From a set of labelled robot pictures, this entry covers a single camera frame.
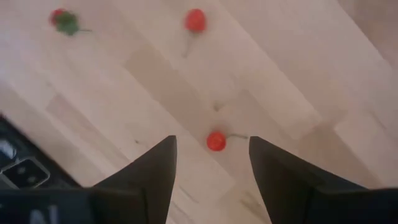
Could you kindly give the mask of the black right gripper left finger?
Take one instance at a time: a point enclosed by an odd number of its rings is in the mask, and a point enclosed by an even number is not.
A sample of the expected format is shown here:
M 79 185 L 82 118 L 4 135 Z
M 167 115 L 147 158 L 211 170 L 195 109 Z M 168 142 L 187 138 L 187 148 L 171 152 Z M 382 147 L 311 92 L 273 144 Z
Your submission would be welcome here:
M 165 224 L 176 167 L 167 136 L 92 187 L 0 190 L 0 224 Z

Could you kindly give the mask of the red toy strawberry long stem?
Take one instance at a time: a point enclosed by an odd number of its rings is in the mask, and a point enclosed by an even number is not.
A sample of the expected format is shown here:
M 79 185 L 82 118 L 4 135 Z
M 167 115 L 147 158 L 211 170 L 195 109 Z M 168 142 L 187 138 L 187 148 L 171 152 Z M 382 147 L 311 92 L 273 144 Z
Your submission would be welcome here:
M 82 29 L 76 14 L 66 9 L 58 8 L 50 14 L 50 24 L 60 33 L 73 36 L 78 32 L 91 32 L 91 29 Z

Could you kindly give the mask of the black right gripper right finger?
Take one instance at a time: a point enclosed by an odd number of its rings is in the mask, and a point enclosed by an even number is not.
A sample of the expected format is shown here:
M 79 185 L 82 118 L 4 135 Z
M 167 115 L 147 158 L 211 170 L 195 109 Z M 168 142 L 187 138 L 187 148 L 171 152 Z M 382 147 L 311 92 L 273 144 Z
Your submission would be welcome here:
M 398 224 L 398 188 L 367 189 L 258 136 L 249 158 L 272 224 Z

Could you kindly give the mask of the red toy cherry with stem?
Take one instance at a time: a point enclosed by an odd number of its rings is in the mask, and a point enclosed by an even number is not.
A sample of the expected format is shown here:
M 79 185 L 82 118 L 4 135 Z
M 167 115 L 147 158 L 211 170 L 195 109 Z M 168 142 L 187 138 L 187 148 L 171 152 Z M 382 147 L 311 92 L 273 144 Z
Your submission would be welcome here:
M 248 139 L 249 137 L 236 133 L 224 133 L 221 131 L 212 131 L 206 137 L 206 146 L 211 151 L 215 152 L 223 151 L 227 146 L 227 141 L 229 138 Z

